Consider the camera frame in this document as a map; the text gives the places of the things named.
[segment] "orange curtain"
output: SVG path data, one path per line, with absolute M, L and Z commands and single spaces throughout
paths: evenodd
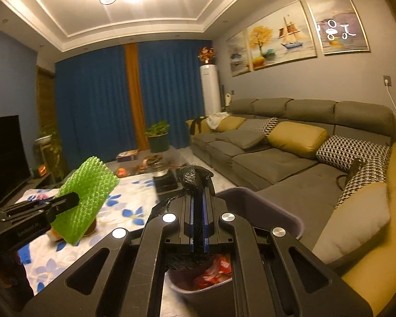
M 142 107 L 141 84 L 139 80 L 138 46 L 136 43 L 125 45 L 125 65 L 128 75 L 130 106 L 136 142 L 140 151 L 149 149 L 148 138 L 145 136 L 144 109 Z

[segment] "white ceiling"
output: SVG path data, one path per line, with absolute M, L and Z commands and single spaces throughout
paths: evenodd
M 56 62 L 129 42 L 213 39 L 259 6 L 261 0 L 1 0 L 0 29 Z

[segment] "floor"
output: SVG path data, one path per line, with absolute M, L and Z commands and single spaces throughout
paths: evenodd
M 236 187 L 235 184 L 227 180 L 222 174 L 216 172 L 206 163 L 196 157 L 191 148 L 179 149 L 180 153 L 189 164 L 196 164 L 197 166 L 204 167 L 214 173 L 213 185 L 216 192 Z M 171 282 L 167 277 L 164 280 L 163 294 L 161 300 L 161 317 L 197 317 L 193 309 L 188 306 L 171 288 Z

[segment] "green plant pot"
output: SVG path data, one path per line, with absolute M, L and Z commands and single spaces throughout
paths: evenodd
M 169 150 L 168 133 L 160 136 L 148 137 L 149 149 L 152 153 Z

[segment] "floral tablecloth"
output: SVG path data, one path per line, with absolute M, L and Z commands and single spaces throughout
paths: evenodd
M 45 199 L 57 194 L 58 189 L 30 189 L 18 201 Z M 93 234 L 81 238 L 75 246 L 65 241 L 51 241 L 42 235 L 19 250 L 26 276 L 34 294 L 37 294 L 61 272 L 79 259 L 112 230 L 123 227 L 128 231 L 143 228 L 158 203 L 151 174 L 120 179 L 97 215 Z

